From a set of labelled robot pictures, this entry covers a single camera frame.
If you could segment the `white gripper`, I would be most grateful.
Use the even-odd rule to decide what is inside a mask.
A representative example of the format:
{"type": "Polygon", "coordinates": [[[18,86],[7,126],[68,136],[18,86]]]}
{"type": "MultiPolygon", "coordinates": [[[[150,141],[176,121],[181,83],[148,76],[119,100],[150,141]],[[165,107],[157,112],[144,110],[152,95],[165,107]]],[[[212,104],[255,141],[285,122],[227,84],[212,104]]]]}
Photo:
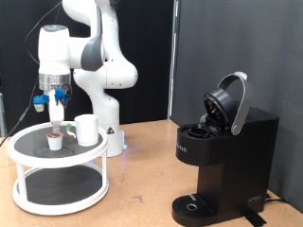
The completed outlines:
{"type": "Polygon", "coordinates": [[[55,98],[55,91],[50,91],[48,102],[49,119],[53,126],[53,132],[60,132],[60,123],[64,120],[64,106],[55,98]]]}

